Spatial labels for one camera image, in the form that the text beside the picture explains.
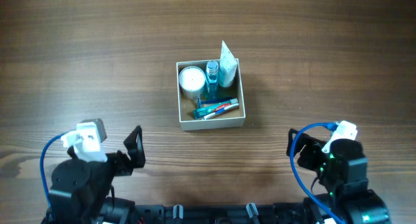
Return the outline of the red green toothpaste tube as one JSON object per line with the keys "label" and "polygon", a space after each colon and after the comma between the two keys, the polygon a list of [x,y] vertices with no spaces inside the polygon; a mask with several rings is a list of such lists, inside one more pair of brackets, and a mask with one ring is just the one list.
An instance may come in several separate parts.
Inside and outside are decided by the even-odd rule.
{"label": "red green toothpaste tube", "polygon": [[238,99],[230,99],[227,101],[222,101],[220,103],[215,103],[209,106],[205,107],[199,107],[195,110],[193,110],[194,119],[201,119],[202,117],[211,114],[213,112],[216,112],[217,110],[220,110],[222,108],[225,108],[228,105],[238,104]]}

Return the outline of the blue white toothbrush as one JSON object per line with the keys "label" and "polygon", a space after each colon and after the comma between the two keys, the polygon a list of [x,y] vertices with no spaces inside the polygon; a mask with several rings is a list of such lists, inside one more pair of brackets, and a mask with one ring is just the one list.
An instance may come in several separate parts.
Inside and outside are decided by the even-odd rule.
{"label": "blue white toothbrush", "polygon": [[225,106],[223,108],[220,108],[220,109],[214,111],[213,113],[207,114],[206,116],[202,117],[202,120],[211,119],[211,118],[213,118],[215,116],[219,116],[219,115],[221,115],[221,114],[223,114],[225,112],[228,112],[229,110],[233,110],[233,109],[236,109],[238,107],[239,107],[239,104],[238,103],[235,103],[235,104],[232,104],[232,105],[227,105],[227,106]]}

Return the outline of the blue disposable razor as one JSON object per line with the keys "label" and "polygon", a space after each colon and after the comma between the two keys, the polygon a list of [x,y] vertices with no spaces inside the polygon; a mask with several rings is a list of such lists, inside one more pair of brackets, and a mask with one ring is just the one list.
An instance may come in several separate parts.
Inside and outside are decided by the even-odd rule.
{"label": "blue disposable razor", "polygon": [[197,107],[201,108],[202,105],[221,103],[221,102],[224,102],[224,101],[229,101],[231,99],[232,99],[232,97],[225,97],[225,98],[221,98],[221,99],[212,99],[212,100],[202,101],[200,98],[197,98]]}

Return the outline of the white round cotton swab jar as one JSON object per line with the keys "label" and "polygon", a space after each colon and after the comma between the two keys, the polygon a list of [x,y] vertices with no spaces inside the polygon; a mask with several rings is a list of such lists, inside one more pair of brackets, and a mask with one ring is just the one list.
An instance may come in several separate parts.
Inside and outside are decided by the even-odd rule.
{"label": "white round cotton swab jar", "polygon": [[196,66],[185,67],[179,73],[179,85],[186,98],[197,99],[205,90],[205,73]]}

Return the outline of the blue mouthwash bottle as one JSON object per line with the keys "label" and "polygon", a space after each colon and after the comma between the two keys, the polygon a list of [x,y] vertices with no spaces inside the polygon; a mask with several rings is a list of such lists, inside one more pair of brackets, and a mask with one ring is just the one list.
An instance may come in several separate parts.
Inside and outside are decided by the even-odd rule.
{"label": "blue mouthwash bottle", "polygon": [[218,70],[219,64],[217,61],[208,61],[205,67],[208,100],[216,99],[218,95]]}

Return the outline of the white floral squeeze tube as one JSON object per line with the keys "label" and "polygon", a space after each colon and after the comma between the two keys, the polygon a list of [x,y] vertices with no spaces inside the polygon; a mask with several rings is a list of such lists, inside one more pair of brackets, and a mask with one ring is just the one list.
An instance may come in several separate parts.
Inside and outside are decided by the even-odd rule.
{"label": "white floral squeeze tube", "polygon": [[222,51],[220,55],[219,85],[223,88],[229,88],[233,84],[237,70],[237,61],[225,41],[222,42]]}

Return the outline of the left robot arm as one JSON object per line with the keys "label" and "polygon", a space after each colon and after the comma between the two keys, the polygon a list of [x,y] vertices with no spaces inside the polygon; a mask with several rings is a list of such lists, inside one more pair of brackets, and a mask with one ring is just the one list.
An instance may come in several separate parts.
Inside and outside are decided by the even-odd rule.
{"label": "left robot arm", "polygon": [[141,126],[136,126],[123,144],[127,153],[107,153],[106,162],[86,162],[69,148],[71,158],[52,172],[49,207],[42,223],[138,223],[135,202],[115,197],[112,181],[144,167]]}

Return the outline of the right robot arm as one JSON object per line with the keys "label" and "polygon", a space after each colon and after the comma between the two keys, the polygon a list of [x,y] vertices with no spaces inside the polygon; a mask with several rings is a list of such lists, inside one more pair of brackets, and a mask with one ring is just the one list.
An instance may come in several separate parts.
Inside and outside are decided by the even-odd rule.
{"label": "right robot arm", "polygon": [[368,160],[362,144],[341,138],[330,142],[326,153],[322,151],[325,144],[303,133],[294,150],[294,154],[300,155],[297,164],[316,172],[317,180],[327,191],[315,198],[343,223],[391,223],[386,204],[368,188]]}

